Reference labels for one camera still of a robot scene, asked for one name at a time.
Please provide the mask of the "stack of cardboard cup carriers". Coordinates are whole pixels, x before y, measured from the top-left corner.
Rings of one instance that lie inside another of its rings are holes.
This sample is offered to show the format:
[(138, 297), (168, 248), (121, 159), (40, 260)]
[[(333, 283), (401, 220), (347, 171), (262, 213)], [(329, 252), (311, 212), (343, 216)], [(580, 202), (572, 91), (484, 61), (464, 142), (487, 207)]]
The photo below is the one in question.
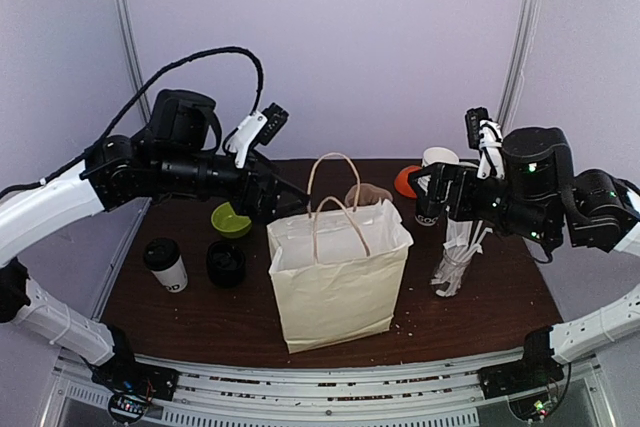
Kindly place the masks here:
[(387, 189), (370, 183), (362, 183), (360, 185), (360, 195), (358, 198), (358, 202), (355, 202), (356, 190), (357, 186), (353, 185), (346, 193), (344, 198), (344, 205), (346, 207), (354, 207), (355, 205), (374, 205), (385, 200), (388, 200), (390, 202), (393, 201), (393, 195)]

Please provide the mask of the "stack of black cup lids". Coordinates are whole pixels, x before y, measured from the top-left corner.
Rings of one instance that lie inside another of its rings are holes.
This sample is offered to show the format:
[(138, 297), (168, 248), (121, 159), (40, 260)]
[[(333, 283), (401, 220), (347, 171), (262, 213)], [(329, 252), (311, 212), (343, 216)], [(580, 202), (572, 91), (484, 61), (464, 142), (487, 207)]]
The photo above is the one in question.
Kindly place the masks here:
[(239, 247), (231, 243), (213, 242), (206, 253), (206, 271), (215, 286), (237, 287), (246, 276), (246, 256)]

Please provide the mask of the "white paper takeout bag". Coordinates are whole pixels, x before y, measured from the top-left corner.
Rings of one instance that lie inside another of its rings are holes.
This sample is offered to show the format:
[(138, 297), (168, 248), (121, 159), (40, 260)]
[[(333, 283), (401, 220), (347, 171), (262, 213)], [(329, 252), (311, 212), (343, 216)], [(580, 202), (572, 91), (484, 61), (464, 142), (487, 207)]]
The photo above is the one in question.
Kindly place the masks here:
[(334, 196), (299, 215), (271, 222), (269, 276), (289, 353), (389, 330), (413, 244), (394, 203), (350, 206)]

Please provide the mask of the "black plastic cup lid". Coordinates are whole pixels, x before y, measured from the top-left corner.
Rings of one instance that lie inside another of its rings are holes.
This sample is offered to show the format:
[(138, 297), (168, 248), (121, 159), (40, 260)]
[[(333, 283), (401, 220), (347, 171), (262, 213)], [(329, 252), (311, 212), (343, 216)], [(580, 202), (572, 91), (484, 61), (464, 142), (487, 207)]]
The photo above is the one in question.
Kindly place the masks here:
[(170, 238), (155, 238), (143, 252), (143, 263), (151, 271), (160, 272), (173, 267), (181, 252), (177, 242)]

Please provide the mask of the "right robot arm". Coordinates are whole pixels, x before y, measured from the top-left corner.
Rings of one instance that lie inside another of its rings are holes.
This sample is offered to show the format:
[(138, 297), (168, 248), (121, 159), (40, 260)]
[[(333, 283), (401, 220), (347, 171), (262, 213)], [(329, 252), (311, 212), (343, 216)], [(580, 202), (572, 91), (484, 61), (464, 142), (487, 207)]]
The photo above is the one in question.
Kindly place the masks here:
[(419, 214), (484, 221), (538, 244), (547, 256), (565, 241), (574, 248), (639, 254), (637, 186), (601, 169), (576, 174), (568, 140), (557, 127), (520, 128), (495, 142), (491, 133), (469, 137), (482, 154), (478, 167), (438, 162), (409, 175)]

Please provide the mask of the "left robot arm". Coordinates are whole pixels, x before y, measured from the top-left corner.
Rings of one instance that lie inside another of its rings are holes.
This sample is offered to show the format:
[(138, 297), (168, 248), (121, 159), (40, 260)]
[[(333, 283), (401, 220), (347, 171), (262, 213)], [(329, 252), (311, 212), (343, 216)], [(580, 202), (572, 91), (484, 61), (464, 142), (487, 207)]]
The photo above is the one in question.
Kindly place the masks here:
[(77, 221), (138, 198), (220, 198), (235, 213), (263, 223), (305, 207), (308, 194), (282, 179), (255, 149), (279, 133), (288, 112), (277, 104), (254, 110), (225, 138), (215, 107), (205, 95), (165, 89), (136, 134), (107, 136), (63, 173), (2, 203), (2, 322), (22, 324), (103, 367), (123, 391), (143, 383), (125, 334), (51, 297), (18, 256)]

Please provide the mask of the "orange plastic bowl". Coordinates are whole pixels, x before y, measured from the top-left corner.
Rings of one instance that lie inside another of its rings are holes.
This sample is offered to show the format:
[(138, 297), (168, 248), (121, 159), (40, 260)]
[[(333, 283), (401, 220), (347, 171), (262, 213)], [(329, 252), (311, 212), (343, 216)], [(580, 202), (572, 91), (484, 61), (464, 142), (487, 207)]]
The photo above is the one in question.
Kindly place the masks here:
[(406, 197), (409, 199), (416, 199), (417, 194), (415, 193), (415, 191), (413, 190), (413, 188), (409, 183), (409, 175), (419, 171), (420, 169), (421, 167), (419, 165), (410, 165), (410, 166), (404, 167), (396, 175), (394, 179), (395, 191), (403, 197)]

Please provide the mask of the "green plastic bowl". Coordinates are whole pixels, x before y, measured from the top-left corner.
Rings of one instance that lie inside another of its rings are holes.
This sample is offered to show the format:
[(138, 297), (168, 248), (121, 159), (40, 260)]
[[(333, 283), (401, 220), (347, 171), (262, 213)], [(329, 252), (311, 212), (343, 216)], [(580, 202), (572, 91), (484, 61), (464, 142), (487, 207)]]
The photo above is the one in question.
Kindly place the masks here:
[(211, 214), (213, 228), (228, 239), (238, 239), (245, 236), (252, 228), (249, 217), (238, 215), (229, 202), (217, 206)]

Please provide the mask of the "glass of white wrapped straws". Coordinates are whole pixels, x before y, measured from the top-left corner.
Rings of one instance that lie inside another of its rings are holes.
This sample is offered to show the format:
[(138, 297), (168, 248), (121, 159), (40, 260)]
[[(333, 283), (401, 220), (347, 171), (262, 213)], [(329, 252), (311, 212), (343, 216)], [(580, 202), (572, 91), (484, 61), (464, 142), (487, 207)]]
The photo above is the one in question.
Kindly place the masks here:
[(492, 232), (483, 221), (447, 219), (442, 255), (430, 279), (437, 296), (447, 298), (458, 293), (474, 255), (483, 253), (482, 242)]

